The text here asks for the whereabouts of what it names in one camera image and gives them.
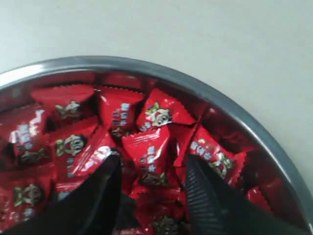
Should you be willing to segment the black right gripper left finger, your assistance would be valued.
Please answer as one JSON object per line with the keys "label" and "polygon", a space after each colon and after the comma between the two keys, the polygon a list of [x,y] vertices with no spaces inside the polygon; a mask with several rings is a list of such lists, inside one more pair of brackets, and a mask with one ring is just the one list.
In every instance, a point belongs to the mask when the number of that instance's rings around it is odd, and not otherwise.
{"label": "black right gripper left finger", "polygon": [[5,235],[111,235],[121,195],[121,159],[108,156],[70,195]]}

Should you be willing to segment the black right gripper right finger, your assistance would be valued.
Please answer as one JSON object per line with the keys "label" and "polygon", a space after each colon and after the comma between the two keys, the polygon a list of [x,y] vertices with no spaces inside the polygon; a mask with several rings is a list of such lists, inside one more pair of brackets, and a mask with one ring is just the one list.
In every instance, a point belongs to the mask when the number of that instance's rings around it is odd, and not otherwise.
{"label": "black right gripper right finger", "polygon": [[308,234],[248,201],[197,155],[187,157],[185,190],[195,235]]}

